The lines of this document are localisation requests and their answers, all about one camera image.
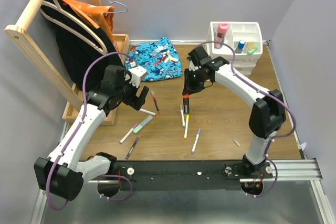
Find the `orange black highlighter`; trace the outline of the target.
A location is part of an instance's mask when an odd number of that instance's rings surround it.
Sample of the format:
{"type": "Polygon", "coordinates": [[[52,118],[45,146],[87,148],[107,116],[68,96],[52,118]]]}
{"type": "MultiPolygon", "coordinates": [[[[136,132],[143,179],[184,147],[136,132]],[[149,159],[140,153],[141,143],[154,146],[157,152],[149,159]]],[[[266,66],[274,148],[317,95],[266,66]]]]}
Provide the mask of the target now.
{"type": "Polygon", "coordinates": [[[184,108],[184,113],[185,114],[190,113],[189,94],[184,94],[183,95],[183,108],[184,108]]]}

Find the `red clear-cap pen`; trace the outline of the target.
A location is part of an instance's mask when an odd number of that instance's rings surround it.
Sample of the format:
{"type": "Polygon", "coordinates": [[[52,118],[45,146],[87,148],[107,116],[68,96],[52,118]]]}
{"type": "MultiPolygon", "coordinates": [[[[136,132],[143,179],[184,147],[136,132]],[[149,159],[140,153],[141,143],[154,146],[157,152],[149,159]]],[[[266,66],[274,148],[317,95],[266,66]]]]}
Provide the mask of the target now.
{"type": "Polygon", "coordinates": [[[154,105],[155,105],[157,114],[160,114],[160,109],[159,109],[159,106],[158,106],[158,102],[157,102],[157,99],[156,99],[156,95],[155,95],[154,90],[151,90],[151,96],[152,96],[152,99],[153,99],[153,101],[154,101],[154,105]]]}

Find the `pink cap white marker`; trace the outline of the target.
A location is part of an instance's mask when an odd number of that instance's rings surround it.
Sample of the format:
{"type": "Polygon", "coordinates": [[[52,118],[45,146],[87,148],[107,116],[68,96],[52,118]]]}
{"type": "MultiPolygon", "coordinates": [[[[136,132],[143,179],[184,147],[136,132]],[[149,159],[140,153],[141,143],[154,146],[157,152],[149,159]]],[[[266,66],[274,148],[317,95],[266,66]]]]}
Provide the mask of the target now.
{"type": "Polygon", "coordinates": [[[157,115],[157,113],[152,112],[152,111],[148,111],[148,110],[145,110],[145,109],[140,109],[139,111],[143,112],[143,113],[146,113],[148,115],[151,115],[151,116],[156,116],[157,115]]]}

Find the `mint grey highlighter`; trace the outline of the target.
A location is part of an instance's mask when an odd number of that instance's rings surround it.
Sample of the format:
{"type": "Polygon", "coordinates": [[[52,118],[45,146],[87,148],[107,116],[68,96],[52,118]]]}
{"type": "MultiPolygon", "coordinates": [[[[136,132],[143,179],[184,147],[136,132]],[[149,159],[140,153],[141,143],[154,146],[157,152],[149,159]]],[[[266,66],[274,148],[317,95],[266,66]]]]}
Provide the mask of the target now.
{"type": "Polygon", "coordinates": [[[142,130],[151,120],[153,119],[152,115],[148,115],[139,125],[137,125],[133,129],[133,133],[137,134],[140,130],[142,130]]]}

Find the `grey cap white marker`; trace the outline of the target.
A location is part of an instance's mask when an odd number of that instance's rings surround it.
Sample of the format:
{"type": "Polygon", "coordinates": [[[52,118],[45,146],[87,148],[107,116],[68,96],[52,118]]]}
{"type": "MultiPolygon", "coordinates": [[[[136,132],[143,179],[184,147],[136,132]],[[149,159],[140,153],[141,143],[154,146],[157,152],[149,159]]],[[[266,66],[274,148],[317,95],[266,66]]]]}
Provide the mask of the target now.
{"type": "Polygon", "coordinates": [[[182,122],[182,127],[185,128],[185,117],[184,117],[184,111],[183,111],[183,106],[180,104],[180,114],[181,114],[181,122],[182,122]]]}

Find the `purple cap white marker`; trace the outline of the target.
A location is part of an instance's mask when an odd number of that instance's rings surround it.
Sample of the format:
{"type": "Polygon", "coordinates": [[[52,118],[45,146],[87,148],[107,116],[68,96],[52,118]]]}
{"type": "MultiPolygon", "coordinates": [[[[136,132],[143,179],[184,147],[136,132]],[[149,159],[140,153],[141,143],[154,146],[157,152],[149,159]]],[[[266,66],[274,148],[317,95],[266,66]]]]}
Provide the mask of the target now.
{"type": "Polygon", "coordinates": [[[136,123],[127,133],[126,135],[120,140],[119,144],[122,144],[133,132],[133,130],[138,126],[138,124],[136,123]]]}

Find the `yellow cap white marker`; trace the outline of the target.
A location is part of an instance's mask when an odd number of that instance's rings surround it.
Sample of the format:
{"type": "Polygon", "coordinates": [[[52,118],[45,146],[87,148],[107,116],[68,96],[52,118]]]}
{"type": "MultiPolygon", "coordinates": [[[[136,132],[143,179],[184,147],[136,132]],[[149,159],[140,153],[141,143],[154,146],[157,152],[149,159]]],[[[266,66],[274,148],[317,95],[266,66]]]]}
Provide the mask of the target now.
{"type": "Polygon", "coordinates": [[[190,115],[189,115],[189,114],[186,114],[186,118],[185,118],[185,129],[184,129],[184,139],[187,139],[189,121],[190,121],[190,115]]]}

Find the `dark purple pen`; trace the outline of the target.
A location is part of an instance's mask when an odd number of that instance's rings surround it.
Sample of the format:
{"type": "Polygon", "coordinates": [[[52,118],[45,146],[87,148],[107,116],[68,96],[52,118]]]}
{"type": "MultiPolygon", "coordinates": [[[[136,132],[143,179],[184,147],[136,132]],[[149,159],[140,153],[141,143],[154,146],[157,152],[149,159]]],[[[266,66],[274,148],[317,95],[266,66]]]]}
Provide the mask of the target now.
{"type": "Polygon", "coordinates": [[[137,136],[136,139],[135,139],[135,141],[134,141],[134,143],[132,144],[130,150],[128,151],[128,153],[127,153],[127,155],[125,157],[126,160],[128,160],[130,158],[130,156],[131,156],[131,154],[132,154],[132,152],[133,152],[136,144],[138,143],[139,139],[140,139],[140,136],[137,136]]]}

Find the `blue cap white marker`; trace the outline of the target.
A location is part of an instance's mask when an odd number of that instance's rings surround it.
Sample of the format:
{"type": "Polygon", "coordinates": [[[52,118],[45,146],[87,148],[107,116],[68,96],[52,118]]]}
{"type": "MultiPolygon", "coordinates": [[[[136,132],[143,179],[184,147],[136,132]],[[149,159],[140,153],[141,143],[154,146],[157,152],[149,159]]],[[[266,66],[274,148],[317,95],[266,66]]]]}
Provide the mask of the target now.
{"type": "Polygon", "coordinates": [[[192,154],[195,153],[195,150],[196,150],[196,147],[197,147],[197,143],[198,143],[200,134],[201,134],[201,129],[198,129],[198,130],[197,130],[197,133],[196,133],[196,136],[195,136],[194,144],[193,144],[192,149],[191,149],[191,153],[192,153],[192,154]]]}

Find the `pink lid pen tube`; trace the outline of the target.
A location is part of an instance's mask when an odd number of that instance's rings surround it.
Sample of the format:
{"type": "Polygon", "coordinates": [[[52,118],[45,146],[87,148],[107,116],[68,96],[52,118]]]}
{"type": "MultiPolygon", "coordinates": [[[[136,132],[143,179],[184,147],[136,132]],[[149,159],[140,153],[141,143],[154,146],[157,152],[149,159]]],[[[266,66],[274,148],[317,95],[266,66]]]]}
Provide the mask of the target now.
{"type": "Polygon", "coordinates": [[[216,31],[216,34],[214,36],[214,47],[216,49],[219,49],[222,47],[222,43],[224,42],[225,40],[225,36],[226,36],[226,33],[229,29],[229,24],[228,23],[219,23],[218,26],[217,26],[217,31],[216,31]]]}

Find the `tan eraser block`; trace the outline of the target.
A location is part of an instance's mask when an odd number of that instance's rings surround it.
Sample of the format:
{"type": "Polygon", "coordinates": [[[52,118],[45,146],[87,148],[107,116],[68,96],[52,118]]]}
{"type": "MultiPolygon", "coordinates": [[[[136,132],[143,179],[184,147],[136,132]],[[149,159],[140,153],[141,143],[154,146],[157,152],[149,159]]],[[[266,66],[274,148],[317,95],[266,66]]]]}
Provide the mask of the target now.
{"type": "Polygon", "coordinates": [[[252,50],[252,49],[254,49],[254,43],[253,43],[252,41],[249,41],[249,42],[247,43],[247,49],[248,49],[248,50],[252,50]]]}

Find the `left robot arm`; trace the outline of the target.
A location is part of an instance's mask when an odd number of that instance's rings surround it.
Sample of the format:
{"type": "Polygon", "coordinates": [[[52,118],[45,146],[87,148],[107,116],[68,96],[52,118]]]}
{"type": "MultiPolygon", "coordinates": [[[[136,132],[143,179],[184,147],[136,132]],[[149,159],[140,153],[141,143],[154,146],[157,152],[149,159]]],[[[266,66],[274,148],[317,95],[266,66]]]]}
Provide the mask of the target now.
{"type": "Polygon", "coordinates": [[[112,179],[117,174],[116,157],[100,152],[92,159],[80,162],[80,157],[93,133],[107,115],[121,103],[140,110],[148,87],[138,88],[147,71],[141,66],[126,69],[109,65],[103,79],[86,94],[86,103],[58,146],[47,158],[39,157],[34,171],[40,189],[72,201],[83,184],[102,176],[112,179]]]}

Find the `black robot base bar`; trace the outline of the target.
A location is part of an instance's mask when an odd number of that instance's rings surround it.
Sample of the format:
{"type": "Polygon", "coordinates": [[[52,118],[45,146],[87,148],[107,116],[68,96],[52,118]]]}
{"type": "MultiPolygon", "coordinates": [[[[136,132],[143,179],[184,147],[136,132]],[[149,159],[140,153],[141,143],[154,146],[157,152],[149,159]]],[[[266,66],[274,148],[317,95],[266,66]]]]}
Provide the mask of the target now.
{"type": "Polygon", "coordinates": [[[271,179],[271,164],[265,161],[254,175],[243,171],[242,160],[194,161],[118,161],[115,175],[99,177],[98,192],[108,197],[118,192],[180,191],[180,190],[241,190],[244,183],[249,193],[260,193],[256,184],[271,179]]]}

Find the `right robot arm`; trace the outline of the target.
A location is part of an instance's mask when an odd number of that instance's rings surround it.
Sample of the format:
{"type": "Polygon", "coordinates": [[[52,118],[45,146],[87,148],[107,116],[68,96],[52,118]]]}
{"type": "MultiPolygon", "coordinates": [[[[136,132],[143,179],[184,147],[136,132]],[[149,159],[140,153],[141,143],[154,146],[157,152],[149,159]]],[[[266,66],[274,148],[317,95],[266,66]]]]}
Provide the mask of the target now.
{"type": "Polygon", "coordinates": [[[255,177],[266,161],[271,138],[286,120],[282,93],[255,84],[223,57],[211,58],[203,47],[190,51],[187,58],[190,66],[184,70],[184,114],[190,112],[189,96],[204,90],[207,80],[229,88],[251,108],[248,124],[253,136],[241,171],[246,177],[255,177]]]}

